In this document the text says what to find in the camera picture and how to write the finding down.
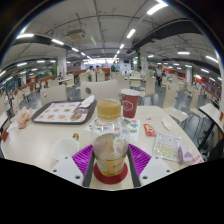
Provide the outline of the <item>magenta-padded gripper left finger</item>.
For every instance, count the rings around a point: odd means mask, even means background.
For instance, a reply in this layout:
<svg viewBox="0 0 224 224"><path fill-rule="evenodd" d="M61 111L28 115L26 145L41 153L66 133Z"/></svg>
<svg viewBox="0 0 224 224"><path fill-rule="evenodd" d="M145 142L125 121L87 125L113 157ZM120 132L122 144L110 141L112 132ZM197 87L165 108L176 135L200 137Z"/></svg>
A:
<svg viewBox="0 0 224 224"><path fill-rule="evenodd" d="M92 179L94 154L89 145L73 156L65 155L51 169L51 173L76 185L89 187Z"/></svg>

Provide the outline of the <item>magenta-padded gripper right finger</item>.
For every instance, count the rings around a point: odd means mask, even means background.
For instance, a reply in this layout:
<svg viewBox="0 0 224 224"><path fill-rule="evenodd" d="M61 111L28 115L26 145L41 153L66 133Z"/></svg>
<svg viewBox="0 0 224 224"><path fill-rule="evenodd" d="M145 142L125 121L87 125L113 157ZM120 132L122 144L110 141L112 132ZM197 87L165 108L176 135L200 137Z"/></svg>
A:
<svg viewBox="0 0 224 224"><path fill-rule="evenodd" d="M159 156L150 156L137 146L129 145L127 156L134 187L142 187L173 173Z"/></svg>

